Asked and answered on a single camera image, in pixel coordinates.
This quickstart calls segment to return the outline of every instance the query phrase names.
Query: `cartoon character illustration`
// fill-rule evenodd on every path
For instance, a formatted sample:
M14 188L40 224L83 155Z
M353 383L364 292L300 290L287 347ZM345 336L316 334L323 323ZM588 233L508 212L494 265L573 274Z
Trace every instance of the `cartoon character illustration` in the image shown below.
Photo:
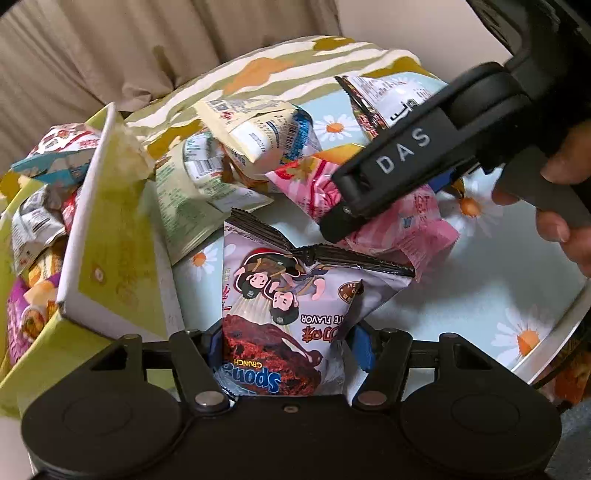
M326 280L322 278L330 267L319 265L306 275L301 275L287 287L280 287L278 281L273 281L265 295L272 295L269 313L277 325L289 325L300 316L298 297L311 294L312 301L318 300L326 288Z
M289 285L301 277L304 267L290 254L267 249L252 251L234 273L234 287L245 299L254 299L270 285L280 285L283 278Z

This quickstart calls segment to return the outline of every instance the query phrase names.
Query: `white snack packet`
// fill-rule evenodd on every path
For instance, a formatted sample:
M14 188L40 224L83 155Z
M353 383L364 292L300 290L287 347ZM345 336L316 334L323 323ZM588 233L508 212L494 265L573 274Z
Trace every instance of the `white snack packet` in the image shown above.
M46 184L25 200L12 217L12 253L18 275L45 248L66 234L60 209L59 194Z
M238 208L251 212L272 203L269 197L241 184L222 181L224 151L210 132L190 136L184 144L183 156L193 184L218 210L229 212Z
M237 168L255 181L267 182L266 172L318 145L310 115L283 100L199 100L195 108Z

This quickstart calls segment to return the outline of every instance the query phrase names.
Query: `pink snack bag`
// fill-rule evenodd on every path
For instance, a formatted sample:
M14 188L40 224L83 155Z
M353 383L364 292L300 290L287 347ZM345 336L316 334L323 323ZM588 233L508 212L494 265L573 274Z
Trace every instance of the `pink snack bag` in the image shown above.
M315 222L341 200L331 180L339 165L317 158L322 155L333 160L330 152L295 160L267 173L267 177ZM398 260L400 251L412 263L419 280L435 254L449 247L457 237L456 230L441 218L435 193L431 187L423 185L339 242L339 246L385 260Z
M41 280L33 287L18 277L7 301L8 353L15 365L39 336L52 315L57 311L57 286L60 273Z

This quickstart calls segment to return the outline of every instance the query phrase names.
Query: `barcode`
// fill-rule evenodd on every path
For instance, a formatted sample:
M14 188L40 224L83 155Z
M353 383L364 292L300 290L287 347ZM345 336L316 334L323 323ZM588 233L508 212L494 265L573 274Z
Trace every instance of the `barcode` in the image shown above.
M222 162L219 157L186 162L186 166L189 173L196 178L203 177L213 171L223 170Z
M230 110L228 105L225 103L222 103L221 105L218 106L214 106L214 108L218 111L218 112L223 112L224 110Z
M285 139L285 147L284 147L285 152L291 151L291 147L293 147L294 140L296 139L299 131L300 131L300 124L299 123L293 122L290 124L290 127L287 131L287 138Z

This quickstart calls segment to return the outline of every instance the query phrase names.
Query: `metal screw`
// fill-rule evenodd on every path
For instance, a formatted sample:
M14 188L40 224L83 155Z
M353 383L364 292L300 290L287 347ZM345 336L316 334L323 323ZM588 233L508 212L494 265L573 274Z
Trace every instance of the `metal screw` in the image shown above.
M379 407L386 403L388 397L377 390L368 390L357 397L357 400L362 405L367 407Z
M225 400L225 395L215 390L207 390L195 395L195 402L202 407L215 407Z

